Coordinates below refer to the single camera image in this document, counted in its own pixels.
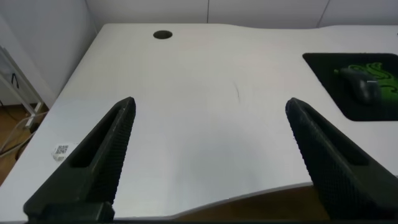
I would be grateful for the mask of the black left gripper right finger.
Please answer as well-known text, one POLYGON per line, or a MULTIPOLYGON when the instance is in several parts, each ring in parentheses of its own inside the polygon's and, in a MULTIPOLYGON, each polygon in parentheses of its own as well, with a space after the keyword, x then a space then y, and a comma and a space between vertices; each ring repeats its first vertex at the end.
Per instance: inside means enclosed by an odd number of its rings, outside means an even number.
POLYGON ((308 103, 291 98, 285 113, 331 219, 397 219, 396 176, 308 103))

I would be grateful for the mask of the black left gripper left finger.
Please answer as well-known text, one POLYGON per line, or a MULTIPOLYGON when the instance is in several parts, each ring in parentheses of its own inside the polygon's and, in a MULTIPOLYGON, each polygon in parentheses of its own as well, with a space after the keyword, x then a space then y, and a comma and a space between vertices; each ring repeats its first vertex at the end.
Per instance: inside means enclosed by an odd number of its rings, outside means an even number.
POLYGON ((29 218, 112 218, 112 204, 136 115, 117 102, 24 204, 29 218))

